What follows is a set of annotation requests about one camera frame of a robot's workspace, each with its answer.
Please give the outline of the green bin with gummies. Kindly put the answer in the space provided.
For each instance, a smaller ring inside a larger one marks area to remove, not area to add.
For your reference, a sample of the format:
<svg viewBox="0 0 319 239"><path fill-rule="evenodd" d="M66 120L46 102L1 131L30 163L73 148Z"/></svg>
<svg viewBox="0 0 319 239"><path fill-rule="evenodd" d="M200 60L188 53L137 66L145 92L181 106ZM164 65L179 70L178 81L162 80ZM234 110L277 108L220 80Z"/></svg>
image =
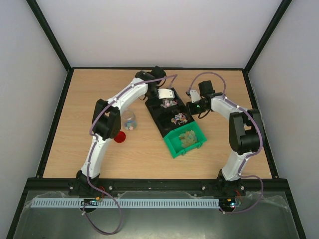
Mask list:
<svg viewBox="0 0 319 239"><path fill-rule="evenodd" d="M163 139L173 158L200 148L207 141L195 121L170 131Z"/></svg>

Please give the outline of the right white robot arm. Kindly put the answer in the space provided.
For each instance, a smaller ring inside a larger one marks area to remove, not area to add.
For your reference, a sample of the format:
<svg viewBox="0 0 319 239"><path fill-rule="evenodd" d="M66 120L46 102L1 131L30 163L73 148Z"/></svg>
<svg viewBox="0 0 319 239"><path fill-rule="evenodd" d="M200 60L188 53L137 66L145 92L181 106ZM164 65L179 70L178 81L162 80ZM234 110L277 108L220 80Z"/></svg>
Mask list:
<svg viewBox="0 0 319 239"><path fill-rule="evenodd" d="M225 166L219 171L216 189L228 195L240 186L243 169L248 160L263 148L264 129L257 109L248 110L234 103L224 92L217 93L210 81L199 83L199 90L189 89L191 101L186 105L191 115L217 112L229 122L228 140L231 153Z"/></svg>

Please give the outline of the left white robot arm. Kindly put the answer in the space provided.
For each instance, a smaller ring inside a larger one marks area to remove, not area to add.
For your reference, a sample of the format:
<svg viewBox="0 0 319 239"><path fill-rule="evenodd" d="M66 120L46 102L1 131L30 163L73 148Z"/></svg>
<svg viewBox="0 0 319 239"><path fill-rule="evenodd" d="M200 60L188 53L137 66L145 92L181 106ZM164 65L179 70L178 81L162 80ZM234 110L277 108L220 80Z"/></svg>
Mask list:
<svg viewBox="0 0 319 239"><path fill-rule="evenodd" d="M93 196L102 192L98 188L101 165L109 144L121 130L121 114L142 95L158 98L158 84L165 79L166 73L159 66L150 72L139 71L115 96L96 102L89 130L92 143L85 163L70 181L70 195Z"/></svg>

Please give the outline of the metal scoop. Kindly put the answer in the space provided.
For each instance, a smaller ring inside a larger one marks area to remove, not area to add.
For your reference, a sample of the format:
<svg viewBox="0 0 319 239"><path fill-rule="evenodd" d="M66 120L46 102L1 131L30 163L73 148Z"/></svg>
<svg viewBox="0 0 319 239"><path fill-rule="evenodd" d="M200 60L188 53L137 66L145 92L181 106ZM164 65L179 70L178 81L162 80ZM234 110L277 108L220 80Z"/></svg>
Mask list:
<svg viewBox="0 0 319 239"><path fill-rule="evenodd" d="M161 106L165 109L171 107L171 106L174 106L176 105L176 101L175 100L170 100L170 99L163 99L162 100L162 104Z"/></svg>

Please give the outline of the black bin with star candies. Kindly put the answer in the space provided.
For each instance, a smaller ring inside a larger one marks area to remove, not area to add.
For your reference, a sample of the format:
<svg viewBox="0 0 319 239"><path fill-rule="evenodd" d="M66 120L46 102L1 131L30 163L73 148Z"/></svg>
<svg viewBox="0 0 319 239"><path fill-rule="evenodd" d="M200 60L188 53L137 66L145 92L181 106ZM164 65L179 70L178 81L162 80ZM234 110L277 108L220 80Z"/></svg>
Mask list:
<svg viewBox="0 0 319 239"><path fill-rule="evenodd" d="M145 106L151 115L159 116L182 108L185 104L175 88L159 88L154 97L146 100Z"/></svg>

